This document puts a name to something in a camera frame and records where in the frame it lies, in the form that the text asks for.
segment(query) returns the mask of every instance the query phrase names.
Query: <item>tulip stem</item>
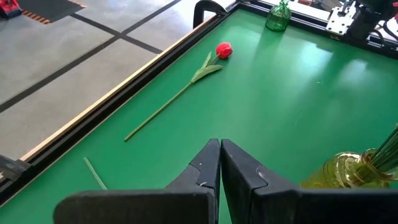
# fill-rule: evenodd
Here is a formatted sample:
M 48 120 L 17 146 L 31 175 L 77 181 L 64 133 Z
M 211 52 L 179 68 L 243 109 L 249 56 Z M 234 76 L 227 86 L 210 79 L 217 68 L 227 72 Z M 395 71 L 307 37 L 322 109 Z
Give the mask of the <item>tulip stem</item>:
M 155 113 L 153 113 L 149 118 L 147 118 L 144 122 L 142 122 L 138 127 L 136 127 L 127 137 L 124 138 L 124 142 L 128 141 L 133 135 L 135 135 L 142 127 L 144 127 L 147 123 L 149 123 L 152 119 L 154 119 L 160 112 L 164 110 L 169 104 L 171 104 L 175 99 L 177 99 L 182 93 L 187 90 L 193 82 L 189 82 L 184 88 L 182 88 L 173 98 L 169 99 L 162 107 L 160 107 Z
M 213 65 L 214 63 L 216 63 L 216 61 L 217 61 L 217 59 L 218 59 L 218 56 L 219 56 L 219 55 L 216 55 L 216 56 L 211 60 L 211 62 L 210 62 L 209 65 Z
M 95 172 L 93 165 L 91 165 L 90 161 L 84 157 L 83 160 L 85 161 L 86 165 L 88 166 L 88 168 L 91 171 L 91 174 L 93 174 L 95 180 L 97 181 L 97 183 L 99 184 L 99 186 L 101 186 L 101 188 L 103 190 L 107 190 L 108 188 L 106 188 L 104 182 L 102 182 L 101 178 L 99 177 L 99 175 L 97 174 L 97 172 Z

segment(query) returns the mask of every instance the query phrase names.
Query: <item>black frame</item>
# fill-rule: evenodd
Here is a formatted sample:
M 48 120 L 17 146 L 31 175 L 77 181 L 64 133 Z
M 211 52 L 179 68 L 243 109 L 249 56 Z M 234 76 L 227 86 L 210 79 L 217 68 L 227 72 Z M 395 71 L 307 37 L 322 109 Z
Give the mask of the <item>black frame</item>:
M 198 17 L 198 13 L 203 15 L 203 11 L 219 9 L 219 7 L 211 6 L 215 4 L 215 2 L 209 0 L 198 2 L 195 6 L 196 16 L 194 17 Z M 18 193 L 20 189 L 24 188 L 60 156 L 66 153 L 74 144 L 84 138 L 86 134 L 88 134 L 92 129 L 99 125 L 100 122 L 111 115 L 113 111 L 118 109 L 124 102 L 130 99 L 131 96 L 137 93 L 147 83 L 178 59 L 179 56 L 183 55 L 189 48 L 201 40 L 201 38 L 232 15 L 234 11 L 242 9 L 259 14 L 260 16 L 267 16 L 271 7 L 271 4 L 262 1 L 236 1 L 227 7 L 226 11 L 215 10 L 215 13 L 217 13 L 215 17 L 211 18 L 205 24 L 202 24 L 199 29 L 193 31 L 187 38 L 183 39 L 168 52 L 162 54 L 155 62 L 143 69 L 136 78 L 131 80 L 124 87 L 118 89 L 113 96 L 104 100 L 97 109 L 86 114 L 82 120 L 74 124 L 67 132 L 57 136 L 52 143 L 43 147 L 38 153 L 25 160 L 25 162 L 29 163 L 31 166 L 23 172 L 17 180 L 11 181 L 3 178 L 2 181 L 0 181 L 0 205 L 4 204 L 7 200 Z M 313 32 L 314 34 L 335 39 L 331 33 L 325 31 L 325 27 L 327 25 L 326 21 L 299 12 L 292 13 L 290 25 Z M 382 48 L 377 43 L 376 37 L 372 40 L 373 41 L 370 42 L 352 43 L 349 40 L 343 39 L 342 42 L 346 42 L 355 47 L 382 54 L 387 57 L 395 59 L 398 58 L 397 51 Z

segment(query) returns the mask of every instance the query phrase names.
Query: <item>vase neck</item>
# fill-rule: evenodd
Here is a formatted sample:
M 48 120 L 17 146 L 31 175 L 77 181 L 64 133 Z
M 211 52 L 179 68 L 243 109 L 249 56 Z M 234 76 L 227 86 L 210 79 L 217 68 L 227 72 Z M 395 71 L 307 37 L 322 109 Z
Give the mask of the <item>vase neck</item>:
M 376 152 L 375 149 L 368 149 L 362 155 L 361 159 L 358 161 L 358 166 L 356 169 L 356 177 L 358 178 L 356 181 L 362 182 L 358 183 L 359 185 L 363 185 L 365 183 L 371 182 L 373 180 L 382 180 L 385 182 L 393 182 L 397 180 L 397 172 L 392 172 L 390 174 L 381 172 L 377 170 L 372 162 L 371 156 Z
M 288 3 L 289 3 L 289 0 L 280 0 L 279 4 L 287 6 Z

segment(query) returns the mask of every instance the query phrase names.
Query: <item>floor stripe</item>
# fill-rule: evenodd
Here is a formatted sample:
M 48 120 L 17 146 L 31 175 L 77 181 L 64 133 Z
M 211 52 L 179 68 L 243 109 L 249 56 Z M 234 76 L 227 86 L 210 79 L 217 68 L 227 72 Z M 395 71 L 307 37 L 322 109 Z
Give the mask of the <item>floor stripe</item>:
M 75 4 L 78 4 L 78 5 L 81 6 L 81 7 L 87 7 L 86 5 L 81 4 L 81 3 L 78 3 L 77 1 L 71 1 L 71 0 L 68 0 L 68 1 L 70 1 L 70 2 L 72 2 L 72 3 L 75 3 Z
M 153 19 L 155 16 L 159 15 L 160 13 L 168 10 L 169 8 L 171 8 L 172 6 L 174 6 L 175 4 L 179 3 L 181 0 L 174 0 L 170 3 L 168 3 L 167 5 L 161 7 L 160 9 L 156 10 L 155 12 L 153 12 L 151 15 L 141 19 L 140 21 L 138 21 L 137 23 L 135 23 L 134 25 L 132 25 L 131 27 L 128 27 L 127 29 L 125 29 L 124 31 L 122 31 L 122 34 L 128 34 L 131 31 L 137 29 L 138 27 L 140 27 L 141 25 L 143 25 L 144 23 L 148 22 L 149 20 Z
M 149 45 L 149 44 L 146 44 L 146 43 L 144 43 L 144 42 L 141 42 L 140 40 L 134 39 L 134 38 L 132 38 L 132 37 L 126 36 L 126 35 L 124 35 L 124 34 L 118 32 L 118 31 L 116 31 L 116 30 L 114 30 L 114 29 L 112 29 L 112 28 L 109 28 L 109 27 L 107 27 L 107 26 L 105 26 L 105 25 L 103 25 L 103 24 L 100 24 L 99 22 L 95 22 L 95 21 L 93 21 L 93 20 L 91 20 L 91 19 L 89 19 L 89 18 L 86 18 L 86 17 L 84 17 L 84 16 L 81 16 L 81 15 L 79 15 L 79 14 L 72 14 L 72 15 L 70 15 L 70 16 L 72 16 L 73 18 L 78 19 L 78 20 L 80 20 L 80 21 L 82 21 L 82 22 L 85 22 L 85 23 L 87 23 L 87 24 L 90 24 L 90 25 L 92 25 L 92 26 L 94 26 L 94 27 L 97 27 L 97 28 L 99 28 L 99 29 L 101 29 L 101 30 L 103 30 L 103 31 L 105 31 L 105 32 L 108 32 L 108 33 L 110 33 L 110 34 L 112 34 L 112 35 L 115 35 L 116 37 L 119 37 L 120 39 L 123 39 L 123 40 L 125 40 L 125 41 L 128 41 L 128 42 L 130 42 L 131 44 L 134 44 L 134 45 L 136 45 L 136 46 L 138 46 L 138 47 L 141 47 L 141 48 L 143 48 L 143 49 L 145 49 L 145 50 L 148 50 L 148 51 L 150 51 L 150 52 L 152 52 L 152 53 L 155 53 L 155 54 L 160 54 L 160 53 L 162 53 L 162 50 L 157 49 L 156 47 L 153 47 L 153 46 L 151 46 L 151 45 Z
M 36 14 L 34 14 L 34 13 L 31 13 L 31 12 L 29 12 L 28 10 L 23 10 L 22 14 L 23 14 L 24 16 L 27 16 L 27 17 L 31 18 L 31 19 L 34 19 L 34 20 L 36 20 L 36 21 L 39 21 L 39 22 L 41 22 L 41 23 L 43 23 L 43 24 L 48 24 L 48 23 L 50 22 L 48 19 L 45 19 L 44 17 L 38 16 L 38 15 L 36 15 Z
M 152 52 L 152 53 L 160 54 L 160 53 L 163 52 L 163 50 L 157 49 L 156 47 L 153 47 L 153 46 L 151 46 L 151 45 L 149 45 L 149 44 L 146 44 L 146 43 L 144 43 L 144 42 L 141 42 L 140 40 L 134 39 L 134 38 L 132 38 L 132 37 L 123 35 L 123 36 L 121 36 L 121 38 L 122 38 L 123 40 L 125 40 L 125 41 L 128 41 L 128 42 L 130 42 L 130 43 L 132 43 L 132 44 L 134 44 L 134 45 L 136 45 L 136 46 L 138 46 L 138 47 L 140 47 L 140 48 L 143 48 L 143 49 L 145 49 L 145 50 L 148 50 L 148 51 L 150 51 L 150 52 Z
M 49 84 L 50 82 L 54 81 L 56 78 L 60 77 L 61 75 L 63 75 L 64 73 L 66 73 L 67 71 L 73 69 L 74 67 L 76 67 L 77 65 L 81 64 L 82 62 L 84 62 L 85 60 L 89 59 L 91 56 L 93 56 L 94 54 L 97 54 L 99 51 L 103 50 L 105 47 L 111 45 L 113 42 L 115 42 L 116 40 L 118 40 L 117 37 L 112 37 L 110 38 L 108 41 L 103 42 L 101 45 L 95 47 L 94 49 L 92 49 L 91 51 L 85 53 L 84 55 L 78 57 L 77 59 L 75 59 L 74 61 L 70 62 L 69 64 L 65 65 L 64 67 L 62 67 L 60 70 L 54 72 L 53 74 L 45 77 L 43 80 L 33 84 L 31 87 L 29 87 L 28 89 L 25 89 L 24 91 L 18 93 L 17 95 L 13 96 L 12 98 L 6 100 L 4 103 L 2 103 L 0 105 L 0 113 L 2 113 L 3 111 L 5 111 L 6 109 L 12 107 L 13 105 L 15 105 L 16 103 L 20 102 L 21 100 L 23 100 L 24 98 L 28 97 L 29 95 L 31 95 L 32 93 L 36 92 L 37 90 L 41 89 L 43 86 Z
M 0 113 L 2 113 L 3 111 L 5 111 L 6 109 L 12 107 L 13 105 L 15 105 L 16 103 L 20 102 L 21 100 L 23 100 L 24 98 L 28 97 L 29 95 L 33 94 L 34 92 L 36 92 L 37 90 L 41 89 L 43 86 L 49 84 L 50 82 L 54 81 L 56 78 L 60 77 L 61 75 L 63 75 L 64 73 L 68 72 L 69 70 L 71 70 L 72 68 L 76 67 L 77 65 L 81 64 L 82 62 L 84 62 L 85 60 L 89 59 L 90 57 L 92 57 L 93 55 L 97 54 L 98 52 L 100 52 L 101 50 L 103 50 L 104 48 L 106 48 L 107 46 L 111 45 L 113 42 L 117 41 L 118 39 L 123 39 L 125 41 L 128 41 L 136 46 L 139 46 L 143 49 L 146 49 L 150 52 L 153 52 L 155 54 L 159 54 L 162 51 L 149 45 L 146 43 L 141 42 L 140 40 L 134 39 L 132 37 L 126 36 L 126 34 L 130 33 L 131 31 L 137 29 L 138 27 L 140 27 L 141 25 L 145 24 L 146 22 L 148 22 L 149 20 L 153 19 L 155 16 L 159 15 L 160 13 L 166 11 L 167 9 L 169 9 L 170 7 L 174 6 L 176 3 L 180 2 L 182 0 L 174 0 L 170 3 L 168 3 L 167 5 L 163 6 L 162 8 L 156 10 L 155 12 L 153 12 L 151 15 L 141 19 L 140 21 L 138 21 L 137 23 L 135 23 L 134 25 L 128 27 L 127 29 L 125 29 L 124 31 L 122 31 L 121 33 L 113 30 L 107 26 L 104 26 L 98 22 L 92 21 L 91 19 L 85 18 L 81 15 L 78 14 L 72 14 L 71 16 L 74 17 L 75 19 L 79 19 L 85 23 L 88 23 L 92 26 L 95 26 L 103 31 L 106 31 L 110 34 L 113 34 L 114 37 L 110 38 L 109 40 L 107 40 L 106 42 L 103 42 L 101 45 L 95 47 L 94 49 L 92 49 L 91 51 L 85 53 L 84 55 L 78 57 L 77 59 L 75 59 L 74 61 L 70 62 L 69 64 L 65 65 L 64 67 L 62 67 L 61 69 L 57 70 L 56 72 L 54 72 L 53 74 L 45 77 L 43 80 L 33 84 L 32 86 L 30 86 L 29 88 L 19 92 L 17 95 L 11 97 L 10 99 L 6 100 L 5 102 L 3 102 L 2 104 L 0 104 Z M 44 20 L 42 23 L 43 24 L 48 24 L 50 21 L 49 20 Z

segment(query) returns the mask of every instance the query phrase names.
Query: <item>cable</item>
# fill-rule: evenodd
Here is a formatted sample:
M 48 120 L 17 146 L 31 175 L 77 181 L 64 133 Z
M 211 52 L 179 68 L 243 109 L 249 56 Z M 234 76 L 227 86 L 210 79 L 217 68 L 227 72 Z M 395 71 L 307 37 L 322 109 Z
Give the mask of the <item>cable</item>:
M 345 11 L 346 11 L 346 8 L 347 8 L 348 6 L 351 6 L 353 3 L 354 3 L 354 0 L 345 1 L 345 2 L 344 2 L 344 5 L 343 5 L 343 9 L 342 9 L 341 11 L 342 11 L 342 12 L 345 12 Z
M 378 30 L 375 30 L 375 29 L 374 29 L 373 32 L 375 32 L 375 33 L 379 36 L 380 41 L 381 41 L 381 45 L 382 45 L 383 47 L 386 47 L 386 48 L 389 48 L 389 49 L 396 49 L 396 48 L 398 47 L 398 44 L 389 44 L 389 43 L 387 43 L 387 42 L 384 40 L 383 35 L 382 35 Z
M 383 24 L 383 29 L 384 29 L 384 31 L 385 31 L 386 33 L 388 33 L 391 37 L 395 38 L 395 40 L 398 41 L 398 36 L 396 36 L 390 29 L 388 29 L 387 21 L 384 22 L 384 24 Z

